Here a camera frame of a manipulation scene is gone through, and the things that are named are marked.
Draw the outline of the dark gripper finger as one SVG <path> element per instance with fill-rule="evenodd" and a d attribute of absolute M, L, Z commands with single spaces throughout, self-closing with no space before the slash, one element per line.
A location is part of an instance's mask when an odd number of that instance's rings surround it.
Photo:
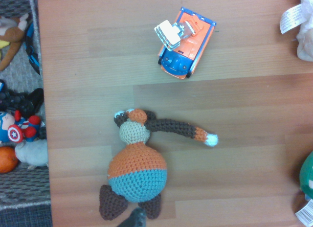
<path fill-rule="evenodd" d="M 129 217 L 122 221 L 117 227 L 146 227 L 146 212 L 144 209 L 135 208 Z"/>

